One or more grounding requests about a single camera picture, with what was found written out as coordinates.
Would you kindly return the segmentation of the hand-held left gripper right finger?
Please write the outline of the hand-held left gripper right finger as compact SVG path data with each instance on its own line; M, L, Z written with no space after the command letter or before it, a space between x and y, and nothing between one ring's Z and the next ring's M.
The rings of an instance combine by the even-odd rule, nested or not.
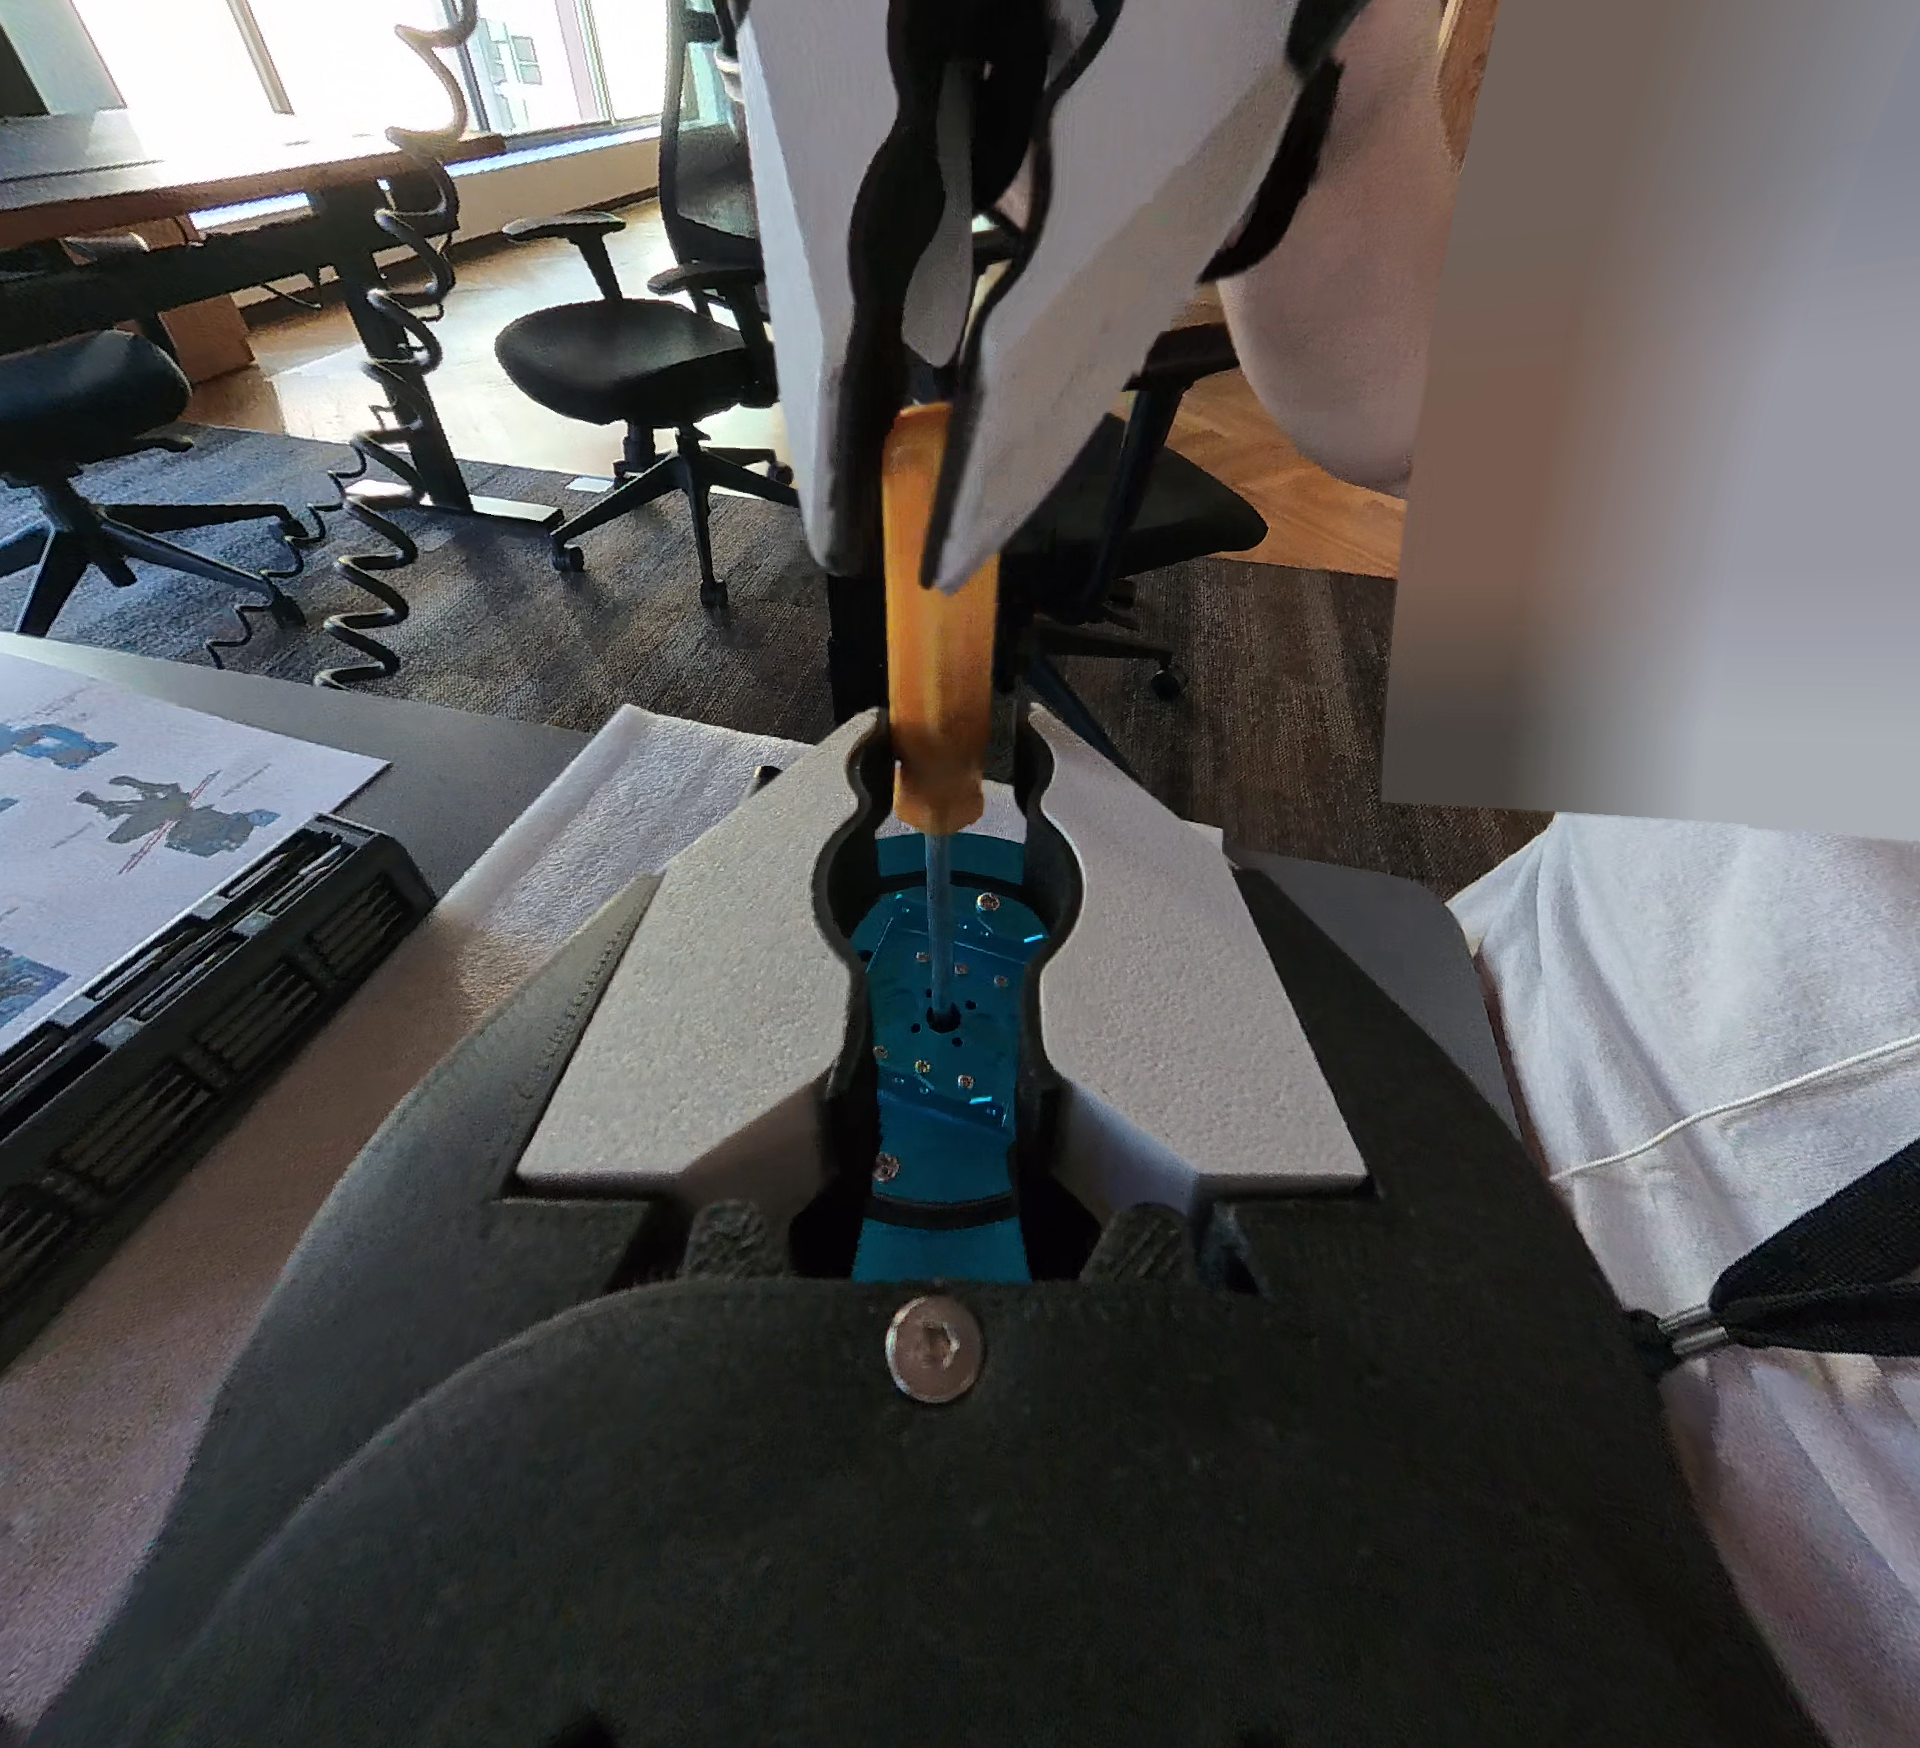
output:
M1040 973L1043 1056L1063 1092L1055 1175L1096 1216L1362 1183L1220 835L1047 709L1029 727L1049 759L1029 833L1063 838L1078 895Z

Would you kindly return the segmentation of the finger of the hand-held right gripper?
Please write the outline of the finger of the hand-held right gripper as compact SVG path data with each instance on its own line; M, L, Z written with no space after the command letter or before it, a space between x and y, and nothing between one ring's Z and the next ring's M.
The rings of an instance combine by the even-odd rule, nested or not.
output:
M804 534L879 551L879 457L904 368L951 365L973 295L970 95L939 0L736 0L761 266Z
M1057 485L1253 202L1299 0L1119 0L1043 92L1025 243L969 334L923 580L964 584Z

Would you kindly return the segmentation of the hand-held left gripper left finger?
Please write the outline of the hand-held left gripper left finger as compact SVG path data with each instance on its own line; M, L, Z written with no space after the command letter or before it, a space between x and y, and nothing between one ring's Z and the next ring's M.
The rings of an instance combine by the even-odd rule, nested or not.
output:
M854 960L828 933L819 871L866 811L852 768L875 730L875 709L849 717L668 863L521 1183L673 1200L811 1200L828 1183Z

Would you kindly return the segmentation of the blue toy robot arm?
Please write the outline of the blue toy robot arm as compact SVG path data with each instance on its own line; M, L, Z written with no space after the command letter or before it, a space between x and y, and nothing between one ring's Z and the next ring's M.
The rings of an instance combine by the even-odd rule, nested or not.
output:
M1025 1282L1015 1201L1021 989L1046 928L1024 897L1024 848L952 839L955 1025L929 1023L925 844L875 842L881 891L852 944L875 1058L875 1162L854 1280Z

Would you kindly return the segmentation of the orange-handled screwdriver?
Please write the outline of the orange-handled screwdriver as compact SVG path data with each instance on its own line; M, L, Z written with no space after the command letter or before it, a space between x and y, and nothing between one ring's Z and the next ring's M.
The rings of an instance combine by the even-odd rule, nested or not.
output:
M937 1030L958 1023L951 842L984 807L997 601L994 556L951 594L923 581L948 417L947 404L902 411L881 461L895 815L925 835L927 1020Z

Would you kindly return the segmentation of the person's right forearm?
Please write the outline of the person's right forearm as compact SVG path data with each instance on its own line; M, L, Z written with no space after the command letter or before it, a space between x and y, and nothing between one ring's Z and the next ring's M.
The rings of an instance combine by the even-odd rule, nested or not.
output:
M1280 241L1218 285L1239 368L1333 476L1403 495L1458 184L1442 0L1369 0L1336 50L1317 172Z

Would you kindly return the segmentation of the grey desk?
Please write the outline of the grey desk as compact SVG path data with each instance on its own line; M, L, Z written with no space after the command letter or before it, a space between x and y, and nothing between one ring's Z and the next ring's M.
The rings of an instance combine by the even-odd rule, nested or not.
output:
M390 762L349 806L443 895L3 1376L3 1705L121 1744L207 1606L462 1366L622 1282L638 1201L508 1194L394 1106L791 746L638 711L585 736L3 637L17 657Z

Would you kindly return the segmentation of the black high-back office chair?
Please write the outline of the black high-back office chair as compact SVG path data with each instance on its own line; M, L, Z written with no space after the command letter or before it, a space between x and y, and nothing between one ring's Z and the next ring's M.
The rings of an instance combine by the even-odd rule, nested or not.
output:
M728 0L667 0L658 206L681 264L758 264L754 166Z

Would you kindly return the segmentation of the black screwdriver bit case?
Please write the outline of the black screwdriver bit case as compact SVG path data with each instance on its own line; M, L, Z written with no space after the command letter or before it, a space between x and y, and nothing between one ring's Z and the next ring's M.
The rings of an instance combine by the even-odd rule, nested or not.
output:
M11 1043L6 1366L433 904L398 839L320 815Z

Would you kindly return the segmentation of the white shirt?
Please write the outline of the white shirt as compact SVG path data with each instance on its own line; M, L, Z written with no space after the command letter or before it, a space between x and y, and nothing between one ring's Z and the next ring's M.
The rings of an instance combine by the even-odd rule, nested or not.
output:
M1558 815L1460 889L1522 1136L1616 1295L1688 1312L1915 1140L1915 846ZM1911 1356L1660 1384L1756 1629L1833 1744L1915 1744Z

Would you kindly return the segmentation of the printed instruction sheet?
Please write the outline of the printed instruction sheet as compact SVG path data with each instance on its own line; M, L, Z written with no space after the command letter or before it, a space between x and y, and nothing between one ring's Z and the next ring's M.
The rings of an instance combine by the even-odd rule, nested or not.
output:
M385 759L2 657L2 1044Z

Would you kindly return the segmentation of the wooden table with black legs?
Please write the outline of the wooden table with black legs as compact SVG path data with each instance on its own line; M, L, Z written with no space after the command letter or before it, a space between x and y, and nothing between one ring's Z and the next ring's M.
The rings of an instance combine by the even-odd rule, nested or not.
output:
M401 241L380 220L382 187L413 174L406 154L380 134L313 129L280 116L229 129L172 129L129 111L3 121L6 252L252 200L297 194L303 214L6 282L2 351L11 354L333 269L376 381L376 404L396 419L389 444L405 447L390 476L362 481L360 495L386 507L426 507L548 531L558 507L467 488L419 361L406 354L398 322L370 300L380 283L376 252Z

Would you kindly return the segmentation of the cardboard box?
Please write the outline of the cardboard box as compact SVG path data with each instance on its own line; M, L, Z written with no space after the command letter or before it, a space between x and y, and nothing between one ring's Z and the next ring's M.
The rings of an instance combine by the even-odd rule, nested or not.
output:
M194 386L256 365L249 330L229 293L164 309L158 324Z

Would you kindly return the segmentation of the computer monitor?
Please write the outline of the computer monitor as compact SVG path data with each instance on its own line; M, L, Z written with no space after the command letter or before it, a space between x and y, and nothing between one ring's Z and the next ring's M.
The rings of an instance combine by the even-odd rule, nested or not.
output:
M125 96L72 0L2 0L2 116L116 111Z

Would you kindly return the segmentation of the black armless office chair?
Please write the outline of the black armless office chair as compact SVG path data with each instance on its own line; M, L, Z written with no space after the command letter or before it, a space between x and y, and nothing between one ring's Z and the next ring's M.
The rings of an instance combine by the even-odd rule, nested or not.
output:
M183 450L170 435L190 386L172 352L144 334L95 330L2 361L2 481L27 493L40 520L2 544L2 573L33 572L14 622L22 637L48 637L88 569L112 585L134 584L132 564L226 584L264 604L272 618L302 625L300 606L276 578L181 548L175 536L272 520L296 529L278 503L99 506L76 488L82 469L151 449Z

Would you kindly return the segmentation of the black metal frame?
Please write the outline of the black metal frame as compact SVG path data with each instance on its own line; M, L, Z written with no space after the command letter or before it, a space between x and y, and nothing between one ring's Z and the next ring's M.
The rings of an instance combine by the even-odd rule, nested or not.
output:
M828 704L835 728L888 704L888 607L881 573L826 578Z

